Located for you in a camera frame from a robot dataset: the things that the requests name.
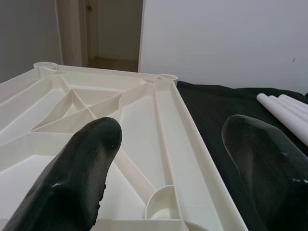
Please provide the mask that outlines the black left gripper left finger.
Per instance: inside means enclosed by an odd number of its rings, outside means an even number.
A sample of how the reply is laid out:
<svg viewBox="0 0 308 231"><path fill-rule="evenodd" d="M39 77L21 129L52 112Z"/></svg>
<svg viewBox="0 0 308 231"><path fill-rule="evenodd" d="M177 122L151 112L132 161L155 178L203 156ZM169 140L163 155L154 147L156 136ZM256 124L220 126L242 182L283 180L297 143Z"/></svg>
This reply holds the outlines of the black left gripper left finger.
<svg viewBox="0 0 308 231"><path fill-rule="evenodd" d="M78 130L44 168L6 231L89 231L96 224L108 170L122 142L111 117Z"/></svg>

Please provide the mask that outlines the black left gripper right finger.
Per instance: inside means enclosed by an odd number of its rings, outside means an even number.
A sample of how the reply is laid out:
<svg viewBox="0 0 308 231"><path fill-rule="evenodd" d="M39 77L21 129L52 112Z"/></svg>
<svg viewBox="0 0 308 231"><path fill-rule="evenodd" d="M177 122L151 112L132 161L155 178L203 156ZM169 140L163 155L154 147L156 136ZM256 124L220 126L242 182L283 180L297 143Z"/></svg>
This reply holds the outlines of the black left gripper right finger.
<svg viewBox="0 0 308 231"><path fill-rule="evenodd" d="M308 229L308 158L277 127L231 115L222 140L269 231Z"/></svg>

